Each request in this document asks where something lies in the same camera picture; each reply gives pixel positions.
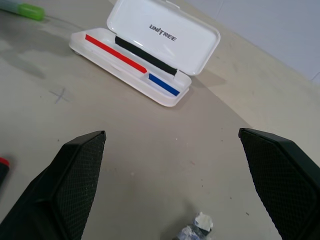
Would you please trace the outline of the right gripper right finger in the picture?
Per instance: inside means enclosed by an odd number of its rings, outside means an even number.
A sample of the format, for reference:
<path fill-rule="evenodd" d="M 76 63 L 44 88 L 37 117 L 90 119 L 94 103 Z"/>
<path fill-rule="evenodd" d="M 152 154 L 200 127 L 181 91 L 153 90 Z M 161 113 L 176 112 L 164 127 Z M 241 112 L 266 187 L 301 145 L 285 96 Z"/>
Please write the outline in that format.
<path fill-rule="evenodd" d="M 293 141 L 240 128 L 255 190 L 283 240 L 320 238 L 320 168 Z"/>

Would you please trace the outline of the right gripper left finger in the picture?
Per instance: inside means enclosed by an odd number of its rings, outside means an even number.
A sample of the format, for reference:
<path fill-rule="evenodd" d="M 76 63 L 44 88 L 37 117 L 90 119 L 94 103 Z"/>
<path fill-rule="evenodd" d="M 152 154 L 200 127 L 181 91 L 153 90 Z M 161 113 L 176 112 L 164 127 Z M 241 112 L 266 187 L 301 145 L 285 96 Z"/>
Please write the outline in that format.
<path fill-rule="evenodd" d="M 106 142 L 95 131 L 65 143 L 0 224 L 2 240 L 80 240 L 94 202 Z"/>

